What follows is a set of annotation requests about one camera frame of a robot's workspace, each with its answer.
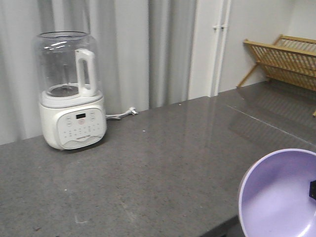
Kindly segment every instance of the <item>purple bowl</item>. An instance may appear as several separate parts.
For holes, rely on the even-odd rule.
[[[239,220],[246,237],[316,237],[316,154],[272,152],[253,164],[239,188]]]

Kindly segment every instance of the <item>blender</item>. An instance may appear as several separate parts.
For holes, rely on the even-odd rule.
[[[104,96],[96,72],[96,41],[84,32],[49,32],[36,37],[39,110],[46,142],[76,149],[104,136]]]

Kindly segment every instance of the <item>white blender base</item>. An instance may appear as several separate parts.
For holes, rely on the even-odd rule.
[[[42,132],[53,148],[70,150],[94,144],[106,130],[103,97],[92,103],[53,109],[39,105]]]

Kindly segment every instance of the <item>black object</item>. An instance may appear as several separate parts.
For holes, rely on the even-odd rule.
[[[310,197],[316,200],[316,180],[311,182]]]

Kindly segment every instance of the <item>white wall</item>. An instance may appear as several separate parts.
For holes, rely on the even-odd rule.
[[[198,0],[194,29],[191,75],[188,98],[211,96],[215,63],[216,25],[220,11],[219,0]]]
[[[255,64],[242,42],[249,39],[272,43],[280,34],[286,34],[294,5],[295,0],[232,1],[220,92],[234,89]],[[257,70],[245,85],[262,80],[264,75]]]
[[[316,0],[297,0],[294,5],[289,36],[316,40]]]

